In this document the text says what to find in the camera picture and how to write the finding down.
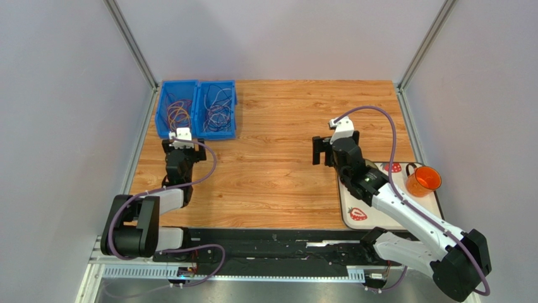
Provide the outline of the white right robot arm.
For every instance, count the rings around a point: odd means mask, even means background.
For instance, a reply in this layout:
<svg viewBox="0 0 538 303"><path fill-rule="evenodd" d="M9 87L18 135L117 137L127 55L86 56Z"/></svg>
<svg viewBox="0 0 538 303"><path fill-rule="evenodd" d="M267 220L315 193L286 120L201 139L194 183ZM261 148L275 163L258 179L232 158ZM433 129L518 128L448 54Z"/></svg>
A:
<svg viewBox="0 0 538 303"><path fill-rule="evenodd" d="M334 168L343 193L388 215L416 238L374 227L361 240L367 251L423 273L450 299L465 301L492 270L486 237L442 220L406 195L386 172L367 165L358 139L358 131L335 140L313 137L313 164Z"/></svg>

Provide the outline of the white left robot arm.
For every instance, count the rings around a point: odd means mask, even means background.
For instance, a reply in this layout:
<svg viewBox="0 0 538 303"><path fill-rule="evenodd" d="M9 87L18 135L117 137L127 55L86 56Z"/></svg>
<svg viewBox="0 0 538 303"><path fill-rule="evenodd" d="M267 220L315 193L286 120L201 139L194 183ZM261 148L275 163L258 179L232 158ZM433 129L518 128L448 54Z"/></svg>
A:
<svg viewBox="0 0 538 303"><path fill-rule="evenodd" d="M203 139L171 138L163 140L162 146L166 175L161 187L114 197L100 240L102 254L130 260L182 246L184 230L161 227L160 216L189 204L193 186L201 182L193 180L193 167L205 161L211 149Z"/></svg>

